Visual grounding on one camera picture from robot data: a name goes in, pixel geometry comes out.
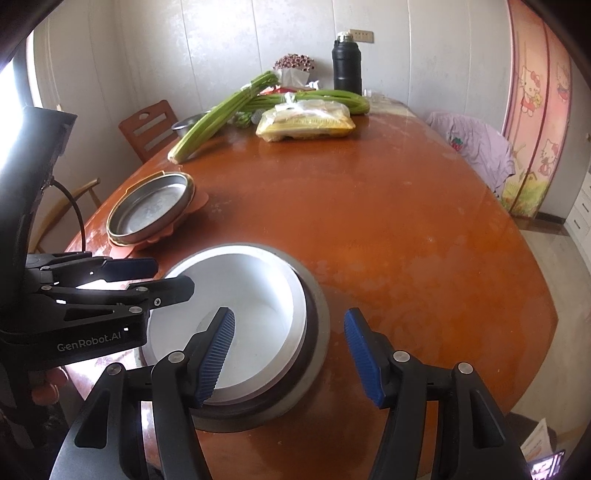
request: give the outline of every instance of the food package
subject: food package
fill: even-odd
[[[342,103],[325,100],[294,102],[290,94],[285,95],[286,103],[275,105],[262,114],[256,134],[266,142],[277,142],[285,137],[344,137],[355,129],[349,109]]]

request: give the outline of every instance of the thermos lid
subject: thermos lid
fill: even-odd
[[[353,42],[353,35],[351,35],[351,33],[348,31],[339,32],[338,35],[336,36],[336,40],[341,43]]]

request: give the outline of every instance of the metal tray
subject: metal tray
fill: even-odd
[[[107,219],[107,234],[117,244],[141,242],[169,225],[187,207],[193,179],[184,173],[159,172],[130,187]]]

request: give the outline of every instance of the orange table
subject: orange table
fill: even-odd
[[[158,260],[159,275],[201,249],[254,242],[300,260],[322,285],[331,337],[318,379],[291,411],[257,429],[199,432],[216,480],[367,478],[387,412],[363,393],[343,335],[348,307],[359,306],[373,329],[424,363],[473,364],[504,412],[550,346],[557,315],[538,265],[463,158],[410,113],[354,120],[347,138],[272,144],[228,128],[181,167],[164,150],[87,224],[88,249],[109,255],[105,221],[125,189],[155,171],[180,169],[210,200],[172,237],[141,252]],[[79,240],[70,247],[79,249]],[[129,351],[68,370],[87,395],[112,361],[139,365]],[[434,407],[422,473],[433,455]],[[157,464],[149,412],[144,436]]]

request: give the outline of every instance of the water bottle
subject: water bottle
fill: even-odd
[[[361,52],[349,32],[340,32],[333,48],[335,90],[361,95]]]

